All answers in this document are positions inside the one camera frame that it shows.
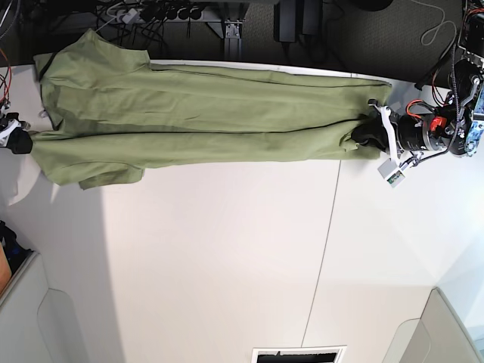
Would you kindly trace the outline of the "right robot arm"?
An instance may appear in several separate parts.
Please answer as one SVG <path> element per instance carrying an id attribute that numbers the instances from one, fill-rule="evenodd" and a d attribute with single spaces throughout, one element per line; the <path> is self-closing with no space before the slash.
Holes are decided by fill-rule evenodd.
<path id="1" fill-rule="evenodd" d="M 9 1 L 1 15 L 1 42 L 17 23 L 22 1 Z M 11 62 L 3 48 L 1 59 L 6 63 L 6 70 L 1 71 L 1 149 L 7 149 L 15 155 L 30 154 L 33 141 L 29 135 L 30 124 L 20 120 L 20 114 L 10 112 L 11 84 L 13 70 Z"/>

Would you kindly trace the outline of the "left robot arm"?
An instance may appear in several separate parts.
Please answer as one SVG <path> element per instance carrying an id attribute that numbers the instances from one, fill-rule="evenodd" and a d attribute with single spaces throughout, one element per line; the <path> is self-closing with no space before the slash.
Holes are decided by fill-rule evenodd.
<path id="1" fill-rule="evenodd" d="M 445 154 L 471 157 L 483 137 L 483 3 L 465 1 L 460 26 L 437 63 L 416 83 L 433 102 L 409 101 L 403 114 L 370 99 L 374 118 L 352 140 L 389 155 L 400 169 Z"/>

